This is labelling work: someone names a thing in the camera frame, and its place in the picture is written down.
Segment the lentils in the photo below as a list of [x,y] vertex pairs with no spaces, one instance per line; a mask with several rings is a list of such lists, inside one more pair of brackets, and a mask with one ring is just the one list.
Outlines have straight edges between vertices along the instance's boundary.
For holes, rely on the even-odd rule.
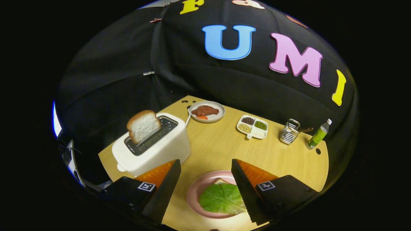
[[241,122],[249,124],[249,125],[253,125],[254,124],[254,119],[250,118],[250,117],[244,117]]
[[246,133],[250,133],[250,132],[251,132],[251,127],[250,127],[250,126],[247,126],[247,125],[245,125],[245,124],[239,124],[239,125],[238,125],[238,129],[240,129],[241,131],[246,132]]
[[254,126],[256,126],[257,128],[261,128],[262,130],[267,130],[267,125],[260,121],[256,121],[256,124]]

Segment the lettuce leaf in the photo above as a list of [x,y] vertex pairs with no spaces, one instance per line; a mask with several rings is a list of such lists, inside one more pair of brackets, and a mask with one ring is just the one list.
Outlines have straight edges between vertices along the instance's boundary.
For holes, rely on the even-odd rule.
[[247,212],[237,185],[227,183],[207,186],[199,203],[205,211],[213,213],[236,215]]

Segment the toaster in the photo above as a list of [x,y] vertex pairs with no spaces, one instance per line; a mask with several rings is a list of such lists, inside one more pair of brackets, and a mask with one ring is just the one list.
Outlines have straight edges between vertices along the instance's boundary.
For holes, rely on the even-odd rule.
[[161,164],[180,159],[182,164],[191,154],[185,122],[169,113],[157,113],[161,127],[139,144],[133,143],[129,133],[117,139],[113,156],[117,168],[139,176]]

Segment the plastic bottle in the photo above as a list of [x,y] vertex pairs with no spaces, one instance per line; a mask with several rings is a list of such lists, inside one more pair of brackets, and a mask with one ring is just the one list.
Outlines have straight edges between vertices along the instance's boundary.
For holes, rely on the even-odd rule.
[[330,129],[332,121],[330,119],[327,120],[326,123],[322,124],[320,128],[318,128],[317,132],[313,135],[313,137],[306,143],[308,149],[313,149],[317,144],[326,136]]

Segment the bottle label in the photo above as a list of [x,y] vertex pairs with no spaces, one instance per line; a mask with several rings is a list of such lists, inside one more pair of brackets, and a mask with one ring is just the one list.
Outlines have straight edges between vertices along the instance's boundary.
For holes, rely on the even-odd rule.
[[320,128],[317,130],[311,140],[318,144],[326,136],[326,134],[327,133]]

